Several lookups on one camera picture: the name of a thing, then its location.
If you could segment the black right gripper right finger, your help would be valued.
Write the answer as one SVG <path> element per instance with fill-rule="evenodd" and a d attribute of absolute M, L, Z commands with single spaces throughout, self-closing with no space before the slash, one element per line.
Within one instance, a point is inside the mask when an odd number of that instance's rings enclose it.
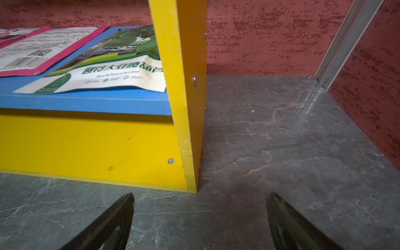
<path fill-rule="evenodd" d="M 341 250 L 277 193 L 266 198 L 268 222 L 277 250 Z"/>

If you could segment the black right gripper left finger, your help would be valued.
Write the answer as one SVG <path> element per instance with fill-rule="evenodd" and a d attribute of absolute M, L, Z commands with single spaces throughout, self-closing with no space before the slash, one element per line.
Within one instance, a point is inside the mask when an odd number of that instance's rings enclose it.
<path fill-rule="evenodd" d="M 124 250 L 130 235 L 133 214 L 134 196 L 128 193 L 113 203 L 61 249 Z"/>

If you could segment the yellow shelf unit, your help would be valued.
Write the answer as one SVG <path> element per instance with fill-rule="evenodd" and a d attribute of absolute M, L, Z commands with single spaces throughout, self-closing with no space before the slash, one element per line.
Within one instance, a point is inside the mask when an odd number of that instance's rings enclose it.
<path fill-rule="evenodd" d="M 141 90 L 12 95 L 1 81 L 1 172 L 196 193 L 207 102 L 206 1 L 150 1 L 167 100 Z"/>

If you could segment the green seed bag lower right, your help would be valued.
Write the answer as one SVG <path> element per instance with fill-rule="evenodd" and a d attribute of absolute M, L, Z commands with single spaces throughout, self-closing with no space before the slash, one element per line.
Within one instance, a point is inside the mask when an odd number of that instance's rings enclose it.
<path fill-rule="evenodd" d="M 69 63 L 15 92 L 56 94 L 123 86 L 166 91 L 152 25 L 118 30 Z"/>

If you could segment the pink back-side seed bag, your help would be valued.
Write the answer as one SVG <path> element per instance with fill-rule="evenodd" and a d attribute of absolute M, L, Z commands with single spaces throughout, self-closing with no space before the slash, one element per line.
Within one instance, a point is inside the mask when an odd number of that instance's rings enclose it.
<path fill-rule="evenodd" d="M 40 75 L 108 27 L 44 27 L 1 45 L 1 77 Z"/>

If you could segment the pink flower seed bag lower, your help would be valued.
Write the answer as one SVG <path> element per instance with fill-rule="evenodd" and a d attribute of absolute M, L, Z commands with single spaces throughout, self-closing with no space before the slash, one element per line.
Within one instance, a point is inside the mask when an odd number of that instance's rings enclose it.
<path fill-rule="evenodd" d="M 16 42 L 30 38 L 32 36 L 49 31 L 51 28 L 17 28 L 17 29 L 1 29 L 1 44 L 0 48 L 7 47 Z"/>

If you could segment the aluminium corner post right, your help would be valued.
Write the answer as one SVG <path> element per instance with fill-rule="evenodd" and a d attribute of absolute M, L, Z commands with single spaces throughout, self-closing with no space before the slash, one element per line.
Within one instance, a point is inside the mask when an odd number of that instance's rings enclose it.
<path fill-rule="evenodd" d="M 383 0 L 353 1 L 314 78 L 328 91 L 372 22 Z"/>

